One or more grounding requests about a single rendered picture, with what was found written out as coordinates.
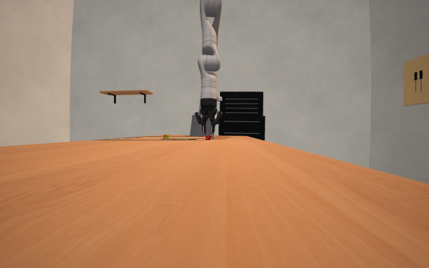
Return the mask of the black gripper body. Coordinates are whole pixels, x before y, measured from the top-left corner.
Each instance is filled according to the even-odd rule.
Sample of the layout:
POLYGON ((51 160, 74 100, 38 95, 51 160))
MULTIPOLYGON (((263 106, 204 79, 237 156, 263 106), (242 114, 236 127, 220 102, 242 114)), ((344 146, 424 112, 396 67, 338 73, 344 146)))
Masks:
POLYGON ((202 98, 200 113, 203 115, 203 111, 206 111, 205 118, 209 118, 209 114, 208 114, 209 110, 212 112, 212 118, 213 118, 217 111, 217 99, 202 98))

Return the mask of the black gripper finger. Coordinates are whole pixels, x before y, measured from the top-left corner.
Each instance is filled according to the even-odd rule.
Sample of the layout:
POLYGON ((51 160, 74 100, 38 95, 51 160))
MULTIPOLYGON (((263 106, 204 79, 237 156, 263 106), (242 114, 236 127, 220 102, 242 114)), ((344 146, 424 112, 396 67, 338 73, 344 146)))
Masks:
POLYGON ((208 114, 209 114, 209 120, 211 121, 211 134, 213 134, 215 132, 215 125, 219 124, 220 119, 222 117, 222 112, 220 111, 216 111, 217 113, 217 118, 215 120, 215 117, 212 118, 212 112, 209 110, 208 114))
POLYGON ((207 122, 207 118, 205 118, 206 111, 203 111, 202 119, 201 119, 201 113, 200 113, 200 111, 196 112, 195 116, 196 116, 196 119, 198 121, 198 124, 202 125, 202 132, 203 132, 203 134, 206 134, 206 122, 207 122))

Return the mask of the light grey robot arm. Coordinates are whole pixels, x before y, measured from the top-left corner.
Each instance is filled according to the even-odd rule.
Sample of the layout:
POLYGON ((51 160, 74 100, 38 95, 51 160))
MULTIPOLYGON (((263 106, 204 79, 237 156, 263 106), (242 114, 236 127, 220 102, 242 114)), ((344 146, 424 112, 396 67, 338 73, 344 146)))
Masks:
POLYGON ((200 0, 203 52, 198 58, 202 81, 199 111, 201 109, 202 98, 214 98, 217 101, 222 101, 222 97, 217 97, 216 91, 216 71, 221 66, 220 57, 217 52, 221 11, 222 0, 200 0), (209 23, 207 17, 214 17, 212 25, 209 23))

